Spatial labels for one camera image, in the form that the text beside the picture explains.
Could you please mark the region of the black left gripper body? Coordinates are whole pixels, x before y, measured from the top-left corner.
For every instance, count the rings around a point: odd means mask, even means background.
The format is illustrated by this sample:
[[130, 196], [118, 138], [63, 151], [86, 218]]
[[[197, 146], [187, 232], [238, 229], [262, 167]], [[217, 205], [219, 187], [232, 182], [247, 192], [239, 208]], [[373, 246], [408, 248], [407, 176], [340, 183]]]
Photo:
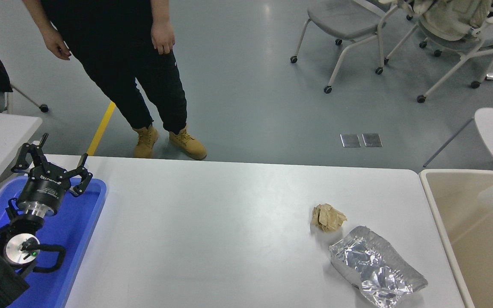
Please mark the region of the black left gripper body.
[[17, 198], [17, 206], [38, 202], [49, 207], [60, 207], [63, 197], [71, 188], [70, 179], [60, 178], [58, 171], [46, 174], [41, 167], [35, 167], [28, 173], [28, 179]]

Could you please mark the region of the person's right hand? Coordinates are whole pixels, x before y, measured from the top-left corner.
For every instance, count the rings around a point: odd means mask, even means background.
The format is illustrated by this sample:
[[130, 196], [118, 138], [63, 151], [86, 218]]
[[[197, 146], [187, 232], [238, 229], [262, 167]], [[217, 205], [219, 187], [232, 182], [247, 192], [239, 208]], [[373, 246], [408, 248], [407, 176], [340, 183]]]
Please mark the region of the person's right hand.
[[60, 33], [53, 27], [40, 29], [45, 46], [57, 58], [69, 61], [71, 58], [70, 49], [67, 47]]

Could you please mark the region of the person's left hand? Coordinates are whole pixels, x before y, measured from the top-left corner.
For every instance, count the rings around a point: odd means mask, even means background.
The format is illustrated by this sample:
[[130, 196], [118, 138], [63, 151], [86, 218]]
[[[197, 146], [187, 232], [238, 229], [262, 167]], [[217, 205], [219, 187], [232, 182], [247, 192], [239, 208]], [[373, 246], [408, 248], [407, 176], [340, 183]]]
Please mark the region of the person's left hand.
[[151, 39], [159, 55], [170, 54], [175, 45], [174, 29], [170, 21], [154, 21], [151, 27]]

